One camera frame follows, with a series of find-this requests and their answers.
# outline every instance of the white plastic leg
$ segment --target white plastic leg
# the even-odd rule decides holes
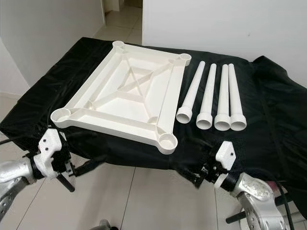
[[[230,127],[232,130],[240,131],[246,128],[246,118],[242,112],[239,88],[236,81],[234,64],[228,65],[229,71],[229,91],[230,91]]]
[[[230,128],[229,117],[229,95],[228,95],[228,65],[222,67],[222,77],[220,85],[219,104],[217,115],[214,120],[214,127],[220,131],[226,131]]]
[[[214,81],[216,73],[216,64],[212,64],[206,84],[205,93],[201,103],[201,111],[196,119],[196,126],[200,129],[209,129],[212,126],[212,101],[214,92]]]
[[[180,123],[186,124],[190,122],[192,117],[192,108],[194,105],[197,89],[201,81],[203,69],[205,68],[205,62],[201,61],[197,67],[192,83],[189,87],[188,93],[182,106],[178,109],[176,119]]]

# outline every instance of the white wall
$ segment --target white wall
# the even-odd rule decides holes
[[[3,43],[29,85],[103,23],[100,0],[0,0]]]
[[[0,38],[0,92],[23,95],[28,89],[29,85]]]
[[[265,55],[307,87],[306,0],[144,0],[142,44]]]

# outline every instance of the wrinkled fabric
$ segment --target wrinkled fabric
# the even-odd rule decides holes
[[[306,217],[307,199],[307,89],[293,82],[286,70],[260,57],[254,62],[209,52],[150,47],[172,53],[188,53],[192,60],[185,68],[178,107],[184,101],[200,61],[206,62],[188,124],[174,123],[178,146],[171,155],[163,155],[154,146],[78,127],[61,129],[68,137],[70,151],[88,159],[106,156],[111,164],[156,169],[184,167],[199,173],[208,159],[208,152],[189,139],[201,139],[216,145],[232,141],[236,151],[233,168],[261,168],[272,172],[289,191]],[[18,101],[0,130],[23,150],[37,151],[37,145],[48,125],[52,111],[65,106],[112,49],[112,42],[91,38],[80,39],[66,54]],[[247,128],[242,131],[218,131],[213,127],[200,130],[196,117],[200,111],[210,64],[217,64],[213,118],[216,116],[221,70],[233,63],[236,70],[243,113]],[[255,172],[260,179],[267,179]]]

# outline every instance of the white plastic tray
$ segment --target white plastic tray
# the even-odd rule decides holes
[[[51,114],[59,128],[76,126],[174,152],[173,126],[188,54],[113,42],[83,86]]]

